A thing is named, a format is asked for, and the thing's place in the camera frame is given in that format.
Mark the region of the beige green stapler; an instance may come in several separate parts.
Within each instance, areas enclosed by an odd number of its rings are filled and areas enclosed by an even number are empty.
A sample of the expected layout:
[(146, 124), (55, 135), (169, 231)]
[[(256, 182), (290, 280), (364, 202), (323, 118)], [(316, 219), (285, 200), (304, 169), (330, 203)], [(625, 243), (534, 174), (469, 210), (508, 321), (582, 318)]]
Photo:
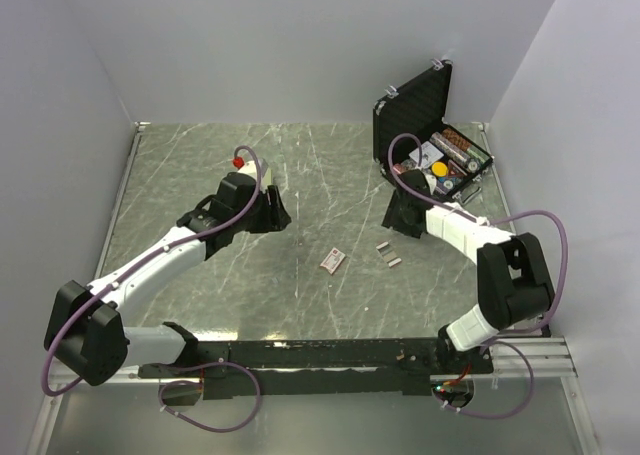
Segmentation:
[(273, 184), (273, 172), (269, 163), (265, 159), (259, 161), (260, 186), (262, 191), (266, 191)]

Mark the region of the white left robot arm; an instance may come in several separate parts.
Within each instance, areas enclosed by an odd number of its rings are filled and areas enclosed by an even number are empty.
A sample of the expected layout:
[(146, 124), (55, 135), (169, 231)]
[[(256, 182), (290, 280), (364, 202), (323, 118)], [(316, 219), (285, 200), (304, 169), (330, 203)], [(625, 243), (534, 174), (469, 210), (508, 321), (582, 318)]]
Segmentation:
[(190, 374), (197, 338), (173, 322), (132, 327), (131, 313), (237, 234), (279, 232), (290, 222), (271, 173), (244, 168), (227, 174), (216, 193), (129, 263), (87, 285), (70, 281), (58, 290), (44, 339), (47, 359), (92, 386), (130, 366), (162, 364), (174, 376)]

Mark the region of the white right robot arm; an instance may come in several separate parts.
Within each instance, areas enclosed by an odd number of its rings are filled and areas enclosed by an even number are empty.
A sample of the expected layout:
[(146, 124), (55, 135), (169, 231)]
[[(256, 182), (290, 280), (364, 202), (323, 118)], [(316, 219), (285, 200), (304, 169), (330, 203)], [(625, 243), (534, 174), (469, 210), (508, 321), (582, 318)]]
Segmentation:
[(438, 331), (436, 359), (457, 373), (472, 353), (515, 324), (552, 308), (555, 289), (539, 240), (516, 235), (452, 202), (436, 200), (418, 169), (392, 174), (395, 191), (383, 226), (407, 236), (446, 242), (476, 267), (474, 306)]

